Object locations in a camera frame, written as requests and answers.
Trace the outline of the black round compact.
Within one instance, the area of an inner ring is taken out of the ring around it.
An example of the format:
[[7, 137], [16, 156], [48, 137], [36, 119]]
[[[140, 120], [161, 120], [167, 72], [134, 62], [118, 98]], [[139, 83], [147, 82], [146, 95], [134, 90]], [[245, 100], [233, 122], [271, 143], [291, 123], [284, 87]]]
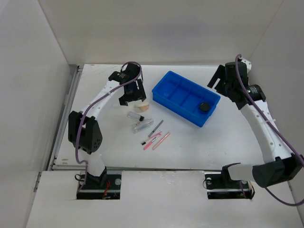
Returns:
[[200, 106], [199, 106], [199, 109], [200, 109], [202, 112], [207, 113], [207, 112], [210, 111], [211, 106], [210, 106], [210, 104], [207, 103], [207, 102], [202, 102], [202, 103], [200, 104]]

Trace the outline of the clear toner bottle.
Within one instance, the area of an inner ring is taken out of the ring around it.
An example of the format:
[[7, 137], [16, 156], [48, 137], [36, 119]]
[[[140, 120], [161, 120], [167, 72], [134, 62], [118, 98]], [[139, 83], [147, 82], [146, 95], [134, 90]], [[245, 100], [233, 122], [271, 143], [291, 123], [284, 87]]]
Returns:
[[141, 122], [133, 124], [132, 125], [132, 132], [133, 133], [138, 133], [140, 131], [145, 130], [146, 128], [149, 128], [153, 124], [154, 124], [154, 120], [153, 119], [145, 119], [145, 120], [143, 120]]

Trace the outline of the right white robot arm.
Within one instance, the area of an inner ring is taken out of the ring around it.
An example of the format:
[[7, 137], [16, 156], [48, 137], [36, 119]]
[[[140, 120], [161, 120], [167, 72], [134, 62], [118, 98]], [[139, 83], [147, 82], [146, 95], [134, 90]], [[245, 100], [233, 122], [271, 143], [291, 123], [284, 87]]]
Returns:
[[208, 87], [215, 88], [236, 104], [256, 137], [264, 161], [258, 165], [234, 163], [224, 166], [221, 184], [231, 187], [238, 180], [254, 181], [266, 188], [292, 180], [302, 168], [302, 159], [278, 135], [264, 92], [260, 86], [248, 83], [247, 65], [238, 61], [218, 66]]

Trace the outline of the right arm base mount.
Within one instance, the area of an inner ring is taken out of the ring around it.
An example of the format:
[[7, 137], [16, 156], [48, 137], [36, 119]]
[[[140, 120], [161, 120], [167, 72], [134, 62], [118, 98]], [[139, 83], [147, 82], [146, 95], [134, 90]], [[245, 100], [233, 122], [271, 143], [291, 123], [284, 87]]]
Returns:
[[209, 200], [252, 200], [255, 189], [251, 182], [225, 179], [221, 172], [206, 172], [203, 186], [207, 190]]

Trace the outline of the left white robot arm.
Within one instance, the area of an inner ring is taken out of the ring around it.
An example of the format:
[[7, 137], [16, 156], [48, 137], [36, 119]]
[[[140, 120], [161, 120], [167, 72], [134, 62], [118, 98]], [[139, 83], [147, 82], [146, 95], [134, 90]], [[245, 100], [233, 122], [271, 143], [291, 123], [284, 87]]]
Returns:
[[127, 106], [130, 102], [145, 99], [142, 66], [130, 61], [109, 76], [101, 92], [85, 108], [69, 114], [68, 140], [75, 148], [76, 162], [85, 166], [84, 176], [78, 179], [79, 190], [89, 183], [98, 189], [106, 184], [100, 125], [107, 111], [115, 102]]

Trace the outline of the blue compartment tray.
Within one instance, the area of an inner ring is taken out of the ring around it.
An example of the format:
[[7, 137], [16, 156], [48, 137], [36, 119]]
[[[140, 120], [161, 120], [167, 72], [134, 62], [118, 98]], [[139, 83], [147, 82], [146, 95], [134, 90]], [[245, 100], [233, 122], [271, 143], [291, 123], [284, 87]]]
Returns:
[[[220, 96], [175, 72], [168, 71], [152, 89], [152, 99], [202, 127], [215, 111]], [[210, 104], [209, 112], [205, 113], [199, 109], [202, 102]]]

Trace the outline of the peach makeup stick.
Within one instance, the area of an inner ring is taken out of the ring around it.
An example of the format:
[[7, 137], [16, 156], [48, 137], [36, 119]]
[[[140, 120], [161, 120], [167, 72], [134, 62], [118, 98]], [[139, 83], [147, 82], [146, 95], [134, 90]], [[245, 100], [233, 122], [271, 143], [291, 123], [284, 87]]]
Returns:
[[157, 147], [159, 147], [159, 145], [165, 141], [169, 136], [170, 136], [170, 132], [166, 133], [152, 148], [152, 150], [154, 151]]

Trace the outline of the pink makeup pen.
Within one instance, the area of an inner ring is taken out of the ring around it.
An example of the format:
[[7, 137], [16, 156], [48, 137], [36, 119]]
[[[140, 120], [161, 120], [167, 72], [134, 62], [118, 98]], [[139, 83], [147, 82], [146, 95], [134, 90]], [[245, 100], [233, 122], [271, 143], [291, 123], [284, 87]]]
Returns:
[[158, 136], [155, 136], [146, 146], [144, 146], [143, 149], [147, 150], [152, 145], [152, 143], [158, 138], [159, 138]]

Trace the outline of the checkered makeup pencil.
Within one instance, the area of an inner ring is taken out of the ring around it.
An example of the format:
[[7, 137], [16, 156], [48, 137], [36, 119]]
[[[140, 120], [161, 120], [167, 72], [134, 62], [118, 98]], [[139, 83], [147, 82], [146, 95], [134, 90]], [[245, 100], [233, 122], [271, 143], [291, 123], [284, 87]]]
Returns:
[[156, 127], [152, 130], [152, 132], [148, 135], [148, 137], [151, 137], [154, 132], [160, 127], [160, 125], [163, 123], [164, 120], [161, 120], [157, 125]]

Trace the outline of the beige makeup sponge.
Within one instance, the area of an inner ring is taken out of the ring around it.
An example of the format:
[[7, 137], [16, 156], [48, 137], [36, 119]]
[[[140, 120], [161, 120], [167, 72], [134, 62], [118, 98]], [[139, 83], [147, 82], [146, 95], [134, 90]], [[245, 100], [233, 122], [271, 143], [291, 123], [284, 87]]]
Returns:
[[138, 102], [134, 105], [134, 110], [137, 113], [143, 113], [145, 111], [147, 111], [150, 107], [150, 103], [149, 102]]

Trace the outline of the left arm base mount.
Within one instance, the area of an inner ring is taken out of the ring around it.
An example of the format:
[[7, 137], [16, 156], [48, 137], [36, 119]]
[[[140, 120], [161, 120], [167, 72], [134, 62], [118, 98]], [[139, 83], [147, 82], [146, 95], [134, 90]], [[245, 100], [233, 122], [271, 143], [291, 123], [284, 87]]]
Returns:
[[119, 200], [121, 193], [122, 171], [105, 170], [101, 177], [76, 174], [78, 181], [77, 200]]

